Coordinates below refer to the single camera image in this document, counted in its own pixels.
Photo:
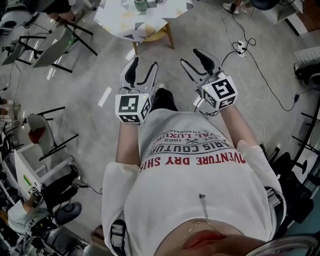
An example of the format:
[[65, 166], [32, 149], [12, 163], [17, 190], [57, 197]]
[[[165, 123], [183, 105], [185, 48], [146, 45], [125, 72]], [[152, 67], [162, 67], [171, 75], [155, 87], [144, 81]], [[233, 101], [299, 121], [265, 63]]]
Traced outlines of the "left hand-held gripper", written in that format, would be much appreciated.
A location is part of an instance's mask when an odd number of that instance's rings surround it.
[[119, 94], [115, 96], [115, 115], [122, 123], [141, 124], [145, 122], [152, 106], [152, 94], [158, 72], [155, 61], [142, 82], [136, 81], [139, 58], [133, 58], [119, 75]]

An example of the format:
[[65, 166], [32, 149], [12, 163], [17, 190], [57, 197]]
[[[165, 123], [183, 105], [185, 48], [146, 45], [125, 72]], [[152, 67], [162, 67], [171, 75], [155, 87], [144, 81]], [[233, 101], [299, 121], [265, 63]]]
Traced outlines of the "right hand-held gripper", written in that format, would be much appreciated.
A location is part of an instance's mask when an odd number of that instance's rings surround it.
[[221, 62], [211, 53], [194, 48], [205, 72], [199, 72], [188, 61], [181, 59], [180, 63], [189, 78], [196, 83], [196, 92], [200, 98], [213, 107], [222, 110], [235, 103], [237, 88], [231, 78], [222, 69]]

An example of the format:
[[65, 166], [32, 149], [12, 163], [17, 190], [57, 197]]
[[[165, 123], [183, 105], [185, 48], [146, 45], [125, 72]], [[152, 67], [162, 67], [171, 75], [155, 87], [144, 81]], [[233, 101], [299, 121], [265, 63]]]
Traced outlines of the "person's right forearm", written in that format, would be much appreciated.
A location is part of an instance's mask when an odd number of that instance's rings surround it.
[[258, 141], [252, 129], [235, 105], [223, 108], [220, 114], [235, 148], [241, 141], [244, 141], [250, 147], [258, 146]]

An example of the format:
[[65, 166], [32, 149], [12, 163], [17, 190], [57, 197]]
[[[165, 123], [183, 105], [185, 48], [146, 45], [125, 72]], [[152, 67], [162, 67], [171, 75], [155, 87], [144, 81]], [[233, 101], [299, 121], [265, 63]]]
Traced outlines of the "person's left forearm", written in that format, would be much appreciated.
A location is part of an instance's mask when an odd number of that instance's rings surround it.
[[139, 134], [136, 124], [120, 123], [115, 161], [140, 166]]

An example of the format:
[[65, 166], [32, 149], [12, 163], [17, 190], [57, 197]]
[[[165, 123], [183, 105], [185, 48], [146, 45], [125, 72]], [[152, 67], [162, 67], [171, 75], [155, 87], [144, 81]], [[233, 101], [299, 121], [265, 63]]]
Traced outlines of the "person's black trousers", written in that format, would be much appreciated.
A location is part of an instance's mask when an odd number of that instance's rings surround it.
[[178, 111], [175, 105], [173, 94], [169, 90], [165, 88], [159, 88], [156, 91], [153, 97], [150, 113], [157, 109], [166, 109], [174, 112]]

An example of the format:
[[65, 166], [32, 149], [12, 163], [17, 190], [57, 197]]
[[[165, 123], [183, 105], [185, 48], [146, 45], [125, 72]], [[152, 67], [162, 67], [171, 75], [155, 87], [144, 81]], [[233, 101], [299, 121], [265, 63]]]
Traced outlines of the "yellow wooden table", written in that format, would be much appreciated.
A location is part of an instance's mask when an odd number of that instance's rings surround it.
[[175, 49], [175, 42], [169, 22], [167, 22], [165, 26], [160, 28], [158, 31], [156, 31], [151, 25], [145, 22], [137, 22], [134, 28], [137, 32], [137, 36], [141, 39], [141, 41], [132, 42], [133, 50], [136, 56], [139, 54], [138, 44], [141, 44], [143, 42], [156, 42], [162, 39], [164, 36], [168, 36], [169, 47], [173, 50]]

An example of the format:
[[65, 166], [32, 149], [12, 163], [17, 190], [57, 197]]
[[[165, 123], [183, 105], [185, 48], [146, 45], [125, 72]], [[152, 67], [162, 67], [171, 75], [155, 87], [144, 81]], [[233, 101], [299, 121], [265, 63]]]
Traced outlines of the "white power strip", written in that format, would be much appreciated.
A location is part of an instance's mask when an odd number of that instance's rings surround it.
[[246, 44], [243, 41], [239, 40], [238, 42], [236, 42], [234, 48], [235, 48], [238, 56], [240, 56], [242, 58], [245, 56], [245, 52], [246, 52], [247, 48], [246, 48]]

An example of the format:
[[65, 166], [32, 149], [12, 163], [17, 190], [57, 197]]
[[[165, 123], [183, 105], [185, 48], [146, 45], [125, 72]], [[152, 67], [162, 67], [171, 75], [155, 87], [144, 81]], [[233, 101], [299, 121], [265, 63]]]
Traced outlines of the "triangle-patterned tablecloth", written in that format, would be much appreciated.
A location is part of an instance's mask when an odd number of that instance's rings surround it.
[[145, 0], [139, 11], [135, 0], [103, 0], [94, 21], [115, 37], [141, 43], [169, 22], [194, 8], [192, 0]]

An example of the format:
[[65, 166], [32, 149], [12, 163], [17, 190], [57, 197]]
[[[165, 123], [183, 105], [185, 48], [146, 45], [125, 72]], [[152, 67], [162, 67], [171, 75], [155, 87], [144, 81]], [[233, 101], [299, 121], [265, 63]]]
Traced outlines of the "grey chair with black legs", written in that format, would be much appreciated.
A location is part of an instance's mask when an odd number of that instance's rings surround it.
[[28, 61], [20, 59], [20, 57], [24, 54], [25, 51], [32, 51], [33, 58], [37, 59], [43, 51], [37, 50], [35, 48], [32, 48], [28, 45], [28, 41], [30, 39], [46, 39], [46, 36], [20, 36], [18, 40], [12, 41], [11, 45], [13, 46], [7, 46], [3, 49], [3, 52], [7, 51], [7, 57], [4, 59], [4, 61], [1, 63], [2, 66], [13, 64], [15, 61], [19, 61], [21, 63], [27, 64], [31, 66], [32, 64]]
[[53, 67], [59, 70], [63, 70], [70, 74], [73, 73], [71, 69], [63, 67], [56, 63], [56, 61], [62, 57], [64, 54], [68, 54], [70, 48], [76, 43], [80, 42], [83, 46], [85, 46], [90, 52], [92, 52], [95, 56], [98, 53], [89, 45], [87, 44], [77, 33], [76, 31], [79, 30], [84, 32], [90, 36], [94, 34], [70, 21], [64, 21], [63, 27], [58, 29], [60, 32], [59, 37], [56, 39], [55, 42], [52, 42], [44, 51], [35, 52], [33, 55], [33, 62], [31, 63], [32, 68], [45, 68], [45, 67]]
[[39, 161], [42, 161], [42, 160], [52, 156], [53, 154], [61, 151], [62, 149], [64, 149], [66, 147], [66, 144], [68, 142], [74, 140], [75, 138], [77, 138], [79, 136], [79, 134], [77, 133], [74, 136], [72, 136], [71, 138], [67, 139], [66, 141], [64, 141], [60, 144], [56, 143], [54, 135], [53, 135], [53, 131], [49, 125], [49, 121], [52, 121], [53, 118], [45, 118], [45, 114], [50, 114], [53, 112], [64, 110], [65, 108], [66, 108], [65, 106], [62, 106], [62, 107], [50, 109], [47, 111], [43, 111], [40, 113], [32, 113], [23, 119], [22, 124], [23, 125], [27, 124], [29, 127], [29, 131], [40, 128], [40, 127], [45, 127], [45, 132], [44, 132], [43, 136], [40, 138], [39, 144], [33, 143], [33, 145], [39, 146], [39, 148], [41, 149], [42, 156], [39, 158]]

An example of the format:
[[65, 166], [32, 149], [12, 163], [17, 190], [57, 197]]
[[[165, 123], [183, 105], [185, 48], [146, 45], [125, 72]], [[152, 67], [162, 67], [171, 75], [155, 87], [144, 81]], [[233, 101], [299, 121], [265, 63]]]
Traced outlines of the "red item on chair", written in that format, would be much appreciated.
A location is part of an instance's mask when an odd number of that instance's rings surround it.
[[43, 136], [45, 131], [46, 128], [44, 126], [36, 129], [31, 129], [28, 132], [28, 137], [33, 144], [39, 144], [40, 138]]

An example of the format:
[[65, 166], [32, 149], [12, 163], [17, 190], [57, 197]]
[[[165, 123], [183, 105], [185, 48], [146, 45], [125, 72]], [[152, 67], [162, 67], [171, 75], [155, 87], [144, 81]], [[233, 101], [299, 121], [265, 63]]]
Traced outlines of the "white printed t-shirt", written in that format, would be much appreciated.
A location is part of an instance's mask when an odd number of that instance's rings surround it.
[[276, 218], [267, 191], [282, 195], [280, 183], [259, 146], [237, 148], [210, 122], [191, 112], [156, 109], [142, 127], [140, 166], [111, 162], [103, 179], [102, 227], [112, 253], [121, 238], [112, 225], [126, 225], [129, 256], [154, 256], [163, 239], [192, 219], [231, 225], [244, 235], [269, 241]]

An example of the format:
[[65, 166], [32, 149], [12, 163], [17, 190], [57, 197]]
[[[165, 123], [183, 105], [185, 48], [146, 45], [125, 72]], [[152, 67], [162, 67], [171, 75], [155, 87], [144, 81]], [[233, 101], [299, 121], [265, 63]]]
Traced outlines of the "black office chair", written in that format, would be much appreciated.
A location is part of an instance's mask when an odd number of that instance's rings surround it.
[[82, 205], [79, 202], [70, 202], [78, 192], [78, 189], [73, 186], [73, 181], [79, 177], [79, 172], [74, 164], [70, 164], [69, 167], [69, 174], [58, 178], [41, 190], [41, 195], [49, 212], [49, 216], [44, 223], [46, 227], [51, 229], [56, 229], [73, 221], [82, 211]]

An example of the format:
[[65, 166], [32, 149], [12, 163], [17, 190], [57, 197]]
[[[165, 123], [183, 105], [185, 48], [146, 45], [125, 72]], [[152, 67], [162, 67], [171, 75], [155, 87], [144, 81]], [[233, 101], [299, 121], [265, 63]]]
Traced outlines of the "black floor stand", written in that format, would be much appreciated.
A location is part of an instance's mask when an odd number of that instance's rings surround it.
[[318, 119], [319, 112], [320, 112], [320, 95], [318, 96], [316, 107], [315, 107], [313, 115], [301, 112], [302, 116], [310, 119], [309, 122], [305, 123], [305, 125], [308, 128], [307, 128], [307, 132], [306, 132], [306, 135], [305, 135], [304, 139], [299, 139], [299, 138], [297, 138], [297, 137], [295, 137], [293, 135], [291, 136], [293, 139], [295, 139], [295, 140], [297, 140], [299, 142], [299, 144], [298, 144], [299, 145], [299, 150], [298, 150], [296, 156], [293, 159], [292, 165], [293, 166], [297, 166], [298, 168], [300, 168], [302, 170], [302, 174], [306, 173], [307, 166], [308, 166], [308, 161], [307, 160], [305, 160], [303, 163], [299, 162], [299, 158], [302, 155], [304, 149], [307, 149], [307, 150], [311, 151], [312, 153], [315, 153], [318, 156], [320, 156], [320, 151], [317, 150], [314, 146], [312, 146], [309, 143], [309, 142], [311, 142], [312, 133], [315, 131], [317, 121], [320, 122], [320, 119]]

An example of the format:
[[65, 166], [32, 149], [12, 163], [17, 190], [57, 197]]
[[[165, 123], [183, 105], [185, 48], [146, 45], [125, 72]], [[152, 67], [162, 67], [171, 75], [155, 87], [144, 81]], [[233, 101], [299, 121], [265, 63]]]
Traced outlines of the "white cabinet table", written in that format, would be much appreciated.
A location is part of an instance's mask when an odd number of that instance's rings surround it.
[[51, 156], [40, 160], [40, 153], [40, 147], [32, 143], [13, 152], [17, 183], [26, 194], [31, 188], [41, 192], [45, 183], [74, 159], [68, 156], [59, 163], [54, 163]]

